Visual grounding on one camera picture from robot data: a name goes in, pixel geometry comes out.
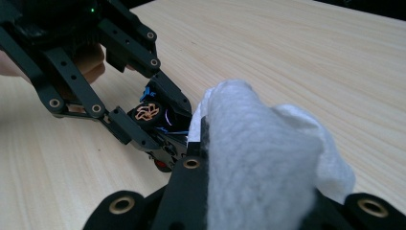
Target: white cloth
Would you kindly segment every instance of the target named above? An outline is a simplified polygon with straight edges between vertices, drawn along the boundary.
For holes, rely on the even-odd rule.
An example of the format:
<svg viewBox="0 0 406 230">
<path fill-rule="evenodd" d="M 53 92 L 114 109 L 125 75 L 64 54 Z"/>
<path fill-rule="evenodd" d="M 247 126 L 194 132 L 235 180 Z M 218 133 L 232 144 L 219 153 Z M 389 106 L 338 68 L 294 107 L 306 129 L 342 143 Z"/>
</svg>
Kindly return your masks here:
<svg viewBox="0 0 406 230">
<path fill-rule="evenodd" d="M 243 80 L 209 89 L 188 140 L 209 123 L 208 229 L 297 229 L 314 188 L 343 202 L 355 182 L 328 131 L 291 104 L 267 107 Z"/>
</svg>

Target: wooden table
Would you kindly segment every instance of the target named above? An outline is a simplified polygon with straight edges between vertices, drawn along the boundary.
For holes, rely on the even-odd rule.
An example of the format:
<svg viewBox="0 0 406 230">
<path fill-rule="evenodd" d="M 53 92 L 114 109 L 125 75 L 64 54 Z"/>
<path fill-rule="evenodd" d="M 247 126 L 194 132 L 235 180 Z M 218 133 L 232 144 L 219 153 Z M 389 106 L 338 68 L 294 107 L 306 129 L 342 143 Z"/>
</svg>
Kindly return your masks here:
<svg viewBox="0 0 406 230">
<path fill-rule="evenodd" d="M 331 131 L 355 192 L 406 213 L 406 22 L 305 0 L 158 0 L 133 11 L 193 109 L 227 79 L 248 81 L 269 106 L 296 104 Z M 109 67 L 93 87 L 107 108 L 129 110 L 146 83 Z M 20 78 L 0 78 L 0 98 L 0 229 L 80 229 L 106 196 L 168 182 L 101 124 L 54 118 Z"/>
</svg>

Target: human hand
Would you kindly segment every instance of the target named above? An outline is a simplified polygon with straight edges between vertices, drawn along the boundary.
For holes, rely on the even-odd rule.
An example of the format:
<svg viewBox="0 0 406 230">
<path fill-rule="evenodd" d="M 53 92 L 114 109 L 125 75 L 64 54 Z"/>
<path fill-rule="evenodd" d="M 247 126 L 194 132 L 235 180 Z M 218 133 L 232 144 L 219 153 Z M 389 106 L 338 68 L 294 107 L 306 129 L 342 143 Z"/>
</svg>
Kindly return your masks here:
<svg viewBox="0 0 406 230">
<path fill-rule="evenodd" d="M 105 71 L 104 52 L 100 44 L 87 45 L 79 48 L 73 58 L 80 72 L 89 83 L 95 81 Z M 29 78 L 12 62 L 6 53 L 0 51 L 0 75 L 20 76 L 30 82 Z"/>
</svg>

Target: wood grain surface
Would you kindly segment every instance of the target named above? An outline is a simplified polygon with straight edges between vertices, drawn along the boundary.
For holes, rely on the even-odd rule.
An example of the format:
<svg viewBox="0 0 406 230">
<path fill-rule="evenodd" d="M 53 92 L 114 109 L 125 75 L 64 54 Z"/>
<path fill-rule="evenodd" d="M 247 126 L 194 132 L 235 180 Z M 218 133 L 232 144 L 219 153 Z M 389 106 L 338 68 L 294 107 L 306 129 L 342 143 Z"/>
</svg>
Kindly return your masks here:
<svg viewBox="0 0 406 230">
<path fill-rule="evenodd" d="M 404 21 L 308 0 L 157 0 L 133 12 L 193 109 L 227 79 L 269 106 L 298 105 L 331 131 L 355 192 L 406 213 Z M 107 67 L 92 86 L 108 109 L 129 110 L 146 84 Z M 101 124 L 54 118 L 20 78 L 0 78 L 0 108 L 0 229 L 80 229 L 106 196 L 168 182 Z"/>
</svg>

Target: robotic arm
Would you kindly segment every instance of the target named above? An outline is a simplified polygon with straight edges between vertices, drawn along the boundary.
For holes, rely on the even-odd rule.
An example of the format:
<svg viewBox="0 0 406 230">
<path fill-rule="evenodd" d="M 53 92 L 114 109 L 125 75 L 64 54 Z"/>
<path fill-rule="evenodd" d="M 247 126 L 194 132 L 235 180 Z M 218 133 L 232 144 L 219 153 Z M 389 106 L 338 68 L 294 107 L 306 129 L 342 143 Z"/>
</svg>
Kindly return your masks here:
<svg viewBox="0 0 406 230">
<path fill-rule="evenodd" d="M 55 117 L 99 121 L 123 144 L 149 154 L 160 171 L 170 172 L 186 153 L 192 108 L 160 70 L 156 33 L 128 10 L 146 2 L 0 0 L 0 49 L 28 76 Z M 97 43 L 118 71 L 130 65 L 149 79 L 141 104 L 129 112 L 119 106 L 108 111 L 72 61 L 78 48 Z M 56 82 L 75 97 L 62 95 Z"/>
</svg>

